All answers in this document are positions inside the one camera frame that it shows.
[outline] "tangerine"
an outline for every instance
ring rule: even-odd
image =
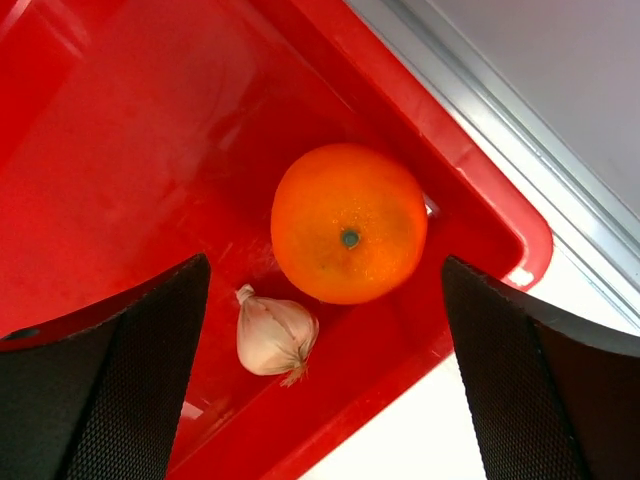
[[[373,300],[420,261],[427,210],[409,171],[380,152],[333,144],[300,157],[278,185],[273,252],[285,276],[321,301]]]

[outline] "garlic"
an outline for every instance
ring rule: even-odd
[[[291,372],[282,385],[292,385],[306,371],[318,320],[299,303],[255,296],[251,285],[238,290],[236,298],[240,363],[255,375]]]

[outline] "red surface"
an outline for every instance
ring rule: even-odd
[[[0,335],[209,256],[170,479],[296,478],[451,351],[447,254],[536,280],[550,259],[540,216],[339,0],[5,3],[0,105]],[[357,307],[297,292],[269,244],[286,168],[343,141],[438,207],[414,276]],[[307,381],[243,371],[244,282],[318,315]]]

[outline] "mandarin orange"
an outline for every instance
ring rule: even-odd
[[[384,154],[355,144],[317,148],[280,181],[273,252],[285,276],[321,301],[373,300],[418,265],[427,232],[420,185]]]

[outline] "red plastic box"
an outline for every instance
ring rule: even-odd
[[[297,478],[451,352],[448,254],[529,286],[550,260],[544,220],[340,0],[4,2],[0,105],[0,335],[209,256],[170,479]],[[296,291],[269,243],[284,171],[342,141],[437,207],[415,275],[356,307]],[[307,381],[238,363],[245,282],[318,315]]]

